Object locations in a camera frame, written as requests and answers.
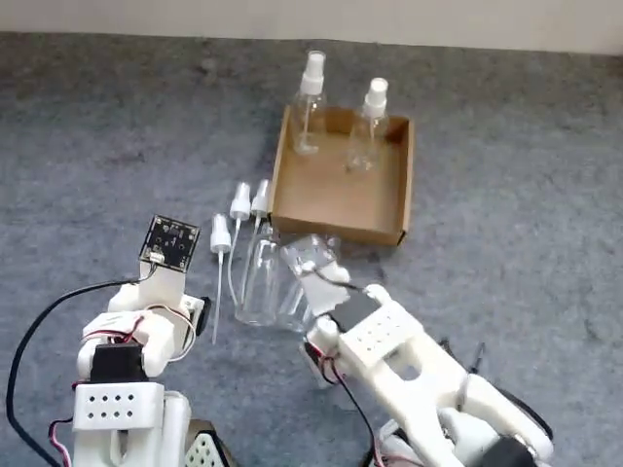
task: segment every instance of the spray nozzle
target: spray nozzle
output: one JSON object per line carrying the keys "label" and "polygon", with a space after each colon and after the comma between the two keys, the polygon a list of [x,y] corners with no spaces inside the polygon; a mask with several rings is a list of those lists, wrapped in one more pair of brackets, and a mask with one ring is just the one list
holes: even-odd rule
{"label": "spray nozzle", "polygon": [[388,86],[387,80],[383,78],[375,78],[370,82],[370,89],[363,103],[364,112],[368,117],[378,118],[385,113]]}
{"label": "spray nozzle", "polygon": [[255,197],[253,198],[253,202],[251,202],[251,214],[253,214],[255,217],[264,218],[268,213],[268,196],[270,186],[271,182],[268,179],[264,179],[257,187],[257,192],[255,193]]}
{"label": "spray nozzle", "polygon": [[227,228],[227,218],[223,214],[212,217],[210,250],[212,253],[228,253],[232,249],[232,238]]}
{"label": "spray nozzle", "polygon": [[240,219],[246,221],[249,218],[251,212],[251,187],[248,183],[240,182],[236,187],[236,196],[232,201],[230,208],[230,217],[232,219]]}
{"label": "spray nozzle", "polygon": [[324,83],[324,60],[326,55],[320,51],[308,53],[308,64],[301,79],[301,93],[318,95]]}

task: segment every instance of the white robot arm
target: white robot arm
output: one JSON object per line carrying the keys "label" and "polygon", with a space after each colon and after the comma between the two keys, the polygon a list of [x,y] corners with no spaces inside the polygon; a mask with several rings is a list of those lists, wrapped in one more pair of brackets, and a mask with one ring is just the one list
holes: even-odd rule
{"label": "white robot arm", "polygon": [[156,216],[140,255],[146,278],[122,286],[84,328],[73,467],[232,465],[215,435],[199,433],[188,450],[188,400],[150,380],[189,352],[205,322],[209,301],[184,294],[198,236],[196,227]]}
{"label": "white robot arm", "polygon": [[[552,455],[552,442],[537,423],[470,374],[380,285],[319,317],[307,342],[320,359],[333,359],[338,371],[365,382],[426,467],[480,465],[483,454],[506,438],[525,446],[534,462]],[[403,379],[398,373],[404,367],[419,375]]]}
{"label": "white robot arm", "polygon": [[[469,373],[384,287],[352,286],[335,257],[311,243],[282,254],[317,317],[303,349],[319,380],[327,379],[328,361],[361,379],[404,433],[407,457],[426,467],[530,467],[551,457],[553,444],[539,424]],[[403,379],[405,367],[418,376]],[[381,442],[392,434],[382,433]],[[398,447],[395,441],[389,443]]]}

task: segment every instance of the circuit board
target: circuit board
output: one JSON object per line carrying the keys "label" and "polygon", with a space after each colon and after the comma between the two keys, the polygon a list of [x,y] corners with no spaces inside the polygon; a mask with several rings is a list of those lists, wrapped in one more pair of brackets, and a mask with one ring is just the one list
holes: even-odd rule
{"label": "circuit board", "polygon": [[163,268],[186,272],[193,258],[200,229],[163,216],[154,216],[140,251],[140,261],[150,261],[150,254],[164,256]]}

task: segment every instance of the carpet floor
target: carpet floor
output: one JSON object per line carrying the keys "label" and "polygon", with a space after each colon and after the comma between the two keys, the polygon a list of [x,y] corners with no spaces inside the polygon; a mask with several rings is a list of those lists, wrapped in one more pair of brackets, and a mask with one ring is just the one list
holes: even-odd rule
{"label": "carpet floor", "polygon": [[[211,216],[238,180],[272,173],[283,106],[310,47],[331,102],[390,82],[417,123],[411,231],[395,251],[351,248],[463,359],[556,431],[555,464],[616,465],[623,430],[623,64],[569,54],[339,42],[0,35],[0,370],[64,291],[137,274],[154,213],[204,230],[191,295],[214,295]],[[249,228],[242,232],[242,244]],[[235,275],[241,271],[239,250]],[[24,355],[18,416],[42,443],[72,411],[80,331],[113,291],[64,305]],[[319,391],[297,338],[238,324],[198,341],[163,381],[212,420],[242,466],[355,466],[357,414]],[[386,415],[362,395],[376,426]],[[44,465],[0,424],[1,465]],[[70,443],[69,431],[60,432]]]}

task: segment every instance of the cardboard box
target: cardboard box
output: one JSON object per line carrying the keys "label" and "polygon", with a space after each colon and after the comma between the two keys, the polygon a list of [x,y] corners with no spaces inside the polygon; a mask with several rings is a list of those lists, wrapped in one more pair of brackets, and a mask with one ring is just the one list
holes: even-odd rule
{"label": "cardboard box", "polygon": [[269,216],[281,232],[336,234],[359,243],[398,245],[409,230],[415,145],[414,124],[390,117],[387,148],[379,166],[346,171],[349,109],[327,110],[320,151],[292,149],[285,109],[273,173]]}

